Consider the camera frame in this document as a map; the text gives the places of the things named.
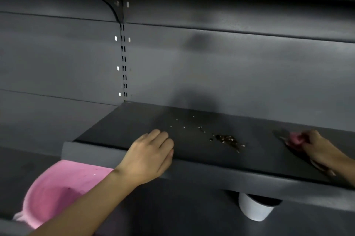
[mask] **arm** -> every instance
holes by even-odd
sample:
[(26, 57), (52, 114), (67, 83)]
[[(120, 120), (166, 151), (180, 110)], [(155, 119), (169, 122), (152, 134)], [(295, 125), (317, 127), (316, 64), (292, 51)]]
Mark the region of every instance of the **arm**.
[(142, 135), (109, 175), (30, 236), (91, 236), (138, 185), (163, 174), (171, 165), (173, 147), (166, 132), (156, 129)]
[(310, 143), (302, 144), (304, 151), (314, 161), (338, 172), (350, 184), (355, 186), (355, 160), (346, 156), (318, 131), (308, 131)]

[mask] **left hand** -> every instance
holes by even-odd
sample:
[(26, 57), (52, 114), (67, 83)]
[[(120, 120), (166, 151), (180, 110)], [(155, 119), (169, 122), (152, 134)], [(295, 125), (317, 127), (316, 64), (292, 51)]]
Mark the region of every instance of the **left hand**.
[(140, 136), (116, 167), (132, 184), (138, 186), (161, 176), (170, 167), (174, 141), (158, 129)]

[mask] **pink plastic basin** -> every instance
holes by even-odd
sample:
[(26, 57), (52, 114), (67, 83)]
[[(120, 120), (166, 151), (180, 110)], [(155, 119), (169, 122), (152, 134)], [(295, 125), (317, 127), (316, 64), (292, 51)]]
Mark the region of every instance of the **pink plastic basin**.
[(21, 219), (34, 229), (88, 192), (112, 169), (67, 160), (55, 163), (31, 185)]

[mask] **white container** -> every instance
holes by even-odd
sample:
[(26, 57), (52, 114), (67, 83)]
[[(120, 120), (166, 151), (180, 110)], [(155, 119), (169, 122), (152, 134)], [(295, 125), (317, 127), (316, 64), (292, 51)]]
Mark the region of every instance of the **white container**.
[(238, 202), (239, 208), (249, 219), (263, 221), (276, 206), (280, 205), (282, 201), (279, 199), (240, 193)]

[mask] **hand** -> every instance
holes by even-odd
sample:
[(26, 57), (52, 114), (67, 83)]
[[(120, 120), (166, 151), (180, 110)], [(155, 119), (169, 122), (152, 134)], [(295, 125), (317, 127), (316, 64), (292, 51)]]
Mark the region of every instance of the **hand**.
[(310, 143), (303, 143), (302, 148), (312, 160), (329, 168), (334, 168), (337, 163), (348, 158), (330, 141), (323, 138), (318, 131), (312, 130), (303, 132), (303, 134), (308, 136)]
[(161, 176), (170, 167), (174, 141), (167, 132), (155, 129), (140, 136), (116, 167), (128, 181), (138, 186)]

